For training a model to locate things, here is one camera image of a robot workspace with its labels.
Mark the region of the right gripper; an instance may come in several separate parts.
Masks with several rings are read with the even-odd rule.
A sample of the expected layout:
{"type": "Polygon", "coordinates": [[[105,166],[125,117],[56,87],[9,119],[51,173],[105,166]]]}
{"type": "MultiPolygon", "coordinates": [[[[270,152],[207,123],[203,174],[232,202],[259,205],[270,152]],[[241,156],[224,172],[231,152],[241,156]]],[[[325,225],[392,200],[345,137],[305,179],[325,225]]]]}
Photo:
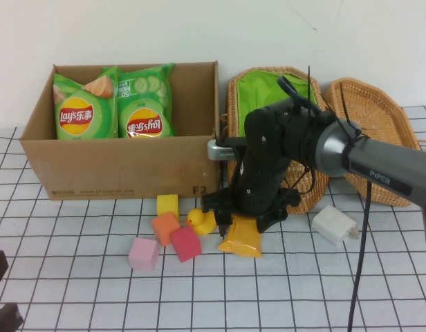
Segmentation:
{"type": "Polygon", "coordinates": [[[299,201],[295,190],[281,189],[291,162],[283,152],[281,114],[272,107],[256,109],[247,115],[244,129],[244,137],[216,140],[220,147],[233,149],[237,166],[227,188],[202,196],[202,211],[216,210],[221,237],[232,225],[231,213],[258,216],[257,230],[265,232],[287,219],[289,199],[299,201]]]}

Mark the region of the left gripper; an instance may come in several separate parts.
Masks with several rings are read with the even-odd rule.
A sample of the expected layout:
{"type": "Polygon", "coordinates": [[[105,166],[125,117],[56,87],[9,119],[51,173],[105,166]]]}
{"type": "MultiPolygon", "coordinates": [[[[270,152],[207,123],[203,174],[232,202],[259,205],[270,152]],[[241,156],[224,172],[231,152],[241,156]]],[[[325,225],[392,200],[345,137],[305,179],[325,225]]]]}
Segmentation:
{"type": "MultiPolygon", "coordinates": [[[[0,250],[0,281],[8,269],[8,261],[4,251],[0,250]]],[[[15,332],[23,324],[19,307],[15,303],[5,304],[0,308],[0,332],[15,332]]]]}

